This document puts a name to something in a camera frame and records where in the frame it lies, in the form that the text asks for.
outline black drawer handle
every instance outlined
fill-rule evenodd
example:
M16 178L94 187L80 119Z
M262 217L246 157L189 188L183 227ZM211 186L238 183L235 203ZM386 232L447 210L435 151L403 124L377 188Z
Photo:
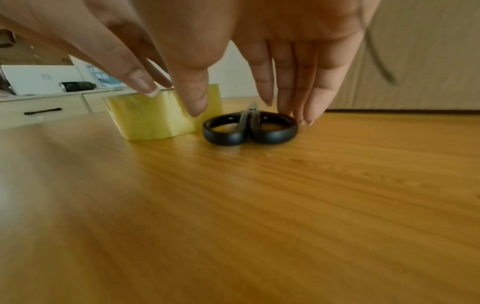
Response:
M49 109L49 110L41 110L41 111L34 111L34 112L25 112L25 115L33 115L33 114L38 114L38 113L45 113L45 112L53 112L53 111L61 111L62 108L55 108L55 109Z

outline hand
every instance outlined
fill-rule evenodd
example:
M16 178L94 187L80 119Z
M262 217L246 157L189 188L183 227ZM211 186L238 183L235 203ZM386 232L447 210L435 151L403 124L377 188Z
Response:
M311 124L332 102L380 0L130 0L191 115L208 103L207 68L233 40L260 97ZM358 8L363 3L364 24Z
M140 93L154 95L167 70L125 0L0 1L0 24L33 41L89 62Z

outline transparent adhesive tape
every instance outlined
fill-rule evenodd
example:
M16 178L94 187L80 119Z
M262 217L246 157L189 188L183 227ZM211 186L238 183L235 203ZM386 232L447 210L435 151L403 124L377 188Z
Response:
M222 114L218 85L208 88L208 108L190 117L174 89L162 90L154 98L128 94L104 98L121 135L128 140L160 139L200 130L205 120Z

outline black scissors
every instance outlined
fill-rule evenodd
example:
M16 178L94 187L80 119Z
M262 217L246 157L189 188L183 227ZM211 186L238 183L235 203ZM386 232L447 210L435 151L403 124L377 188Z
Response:
M214 130L216 127L233 123L238 123L238 126L231 132ZM262 124L265 123L278 125L281 129L262 130ZM216 116L203 124L205 139L221 146L240 145L249 137L259 144L281 144L293 139L298 131L299 125L295 119L287 115L259 111L255 102L245 111Z

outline white drawer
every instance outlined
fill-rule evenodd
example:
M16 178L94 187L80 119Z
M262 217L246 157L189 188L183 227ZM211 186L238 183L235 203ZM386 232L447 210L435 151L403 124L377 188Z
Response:
M58 109L26 115L25 113ZM88 114L80 95L0 102L0 129Z
M97 113L107 110L107 106L103 100L104 97L125 95L131 93L135 93L135 90L124 89L110 92L86 93L83 94L83 98L85 98L86 103L88 103L88 105L90 106L91 111Z

